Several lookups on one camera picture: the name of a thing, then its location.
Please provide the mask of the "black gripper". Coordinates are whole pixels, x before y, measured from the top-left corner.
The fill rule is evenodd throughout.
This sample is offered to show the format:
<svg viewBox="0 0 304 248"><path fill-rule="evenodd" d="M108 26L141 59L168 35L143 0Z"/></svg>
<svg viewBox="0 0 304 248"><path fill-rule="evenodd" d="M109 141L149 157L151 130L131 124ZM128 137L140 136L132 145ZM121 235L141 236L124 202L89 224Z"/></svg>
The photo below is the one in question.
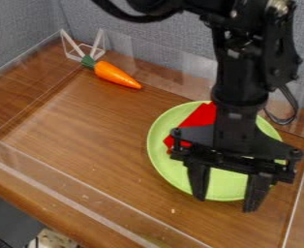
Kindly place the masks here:
<svg viewBox="0 0 304 248"><path fill-rule="evenodd" d="M184 162L193 196L205 201L212 169L248 175L244 212L258 209L270 186L292 183L302 151L266 135L257 127L257 106L215 104L211 125L177 127L171 131L172 158Z"/></svg>

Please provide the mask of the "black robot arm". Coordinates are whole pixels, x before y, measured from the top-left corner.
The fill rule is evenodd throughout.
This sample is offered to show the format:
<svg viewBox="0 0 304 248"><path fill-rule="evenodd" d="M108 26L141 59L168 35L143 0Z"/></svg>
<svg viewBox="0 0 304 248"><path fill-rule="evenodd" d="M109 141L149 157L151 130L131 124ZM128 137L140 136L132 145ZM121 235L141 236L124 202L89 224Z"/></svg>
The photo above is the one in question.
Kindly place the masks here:
<svg viewBox="0 0 304 248"><path fill-rule="evenodd" d="M139 12L127 14L109 0L92 2L112 16L137 23L161 21L188 11L212 29L219 62L212 88L216 121L176 128L171 158L184 162L193 196L204 200L213 168L248 175L245 212L258 209L270 186L290 183L302 151L269 137L257 127L257 112L269 94L281 91L296 106L288 87L298 78L302 58L293 41L293 0L127 0Z"/></svg>

